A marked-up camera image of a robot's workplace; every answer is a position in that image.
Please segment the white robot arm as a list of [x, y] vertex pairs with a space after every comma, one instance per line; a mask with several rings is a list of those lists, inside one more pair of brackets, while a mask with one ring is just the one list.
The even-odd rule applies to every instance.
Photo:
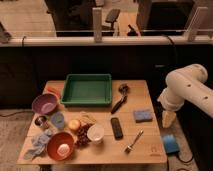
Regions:
[[205, 82], [208, 72], [201, 64], [191, 64], [169, 72], [165, 78], [166, 87], [157, 101], [163, 107], [162, 126], [169, 128], [176, 119], [176, 112], [185, 101], [189, 101], [213, 118], [213, 89]]

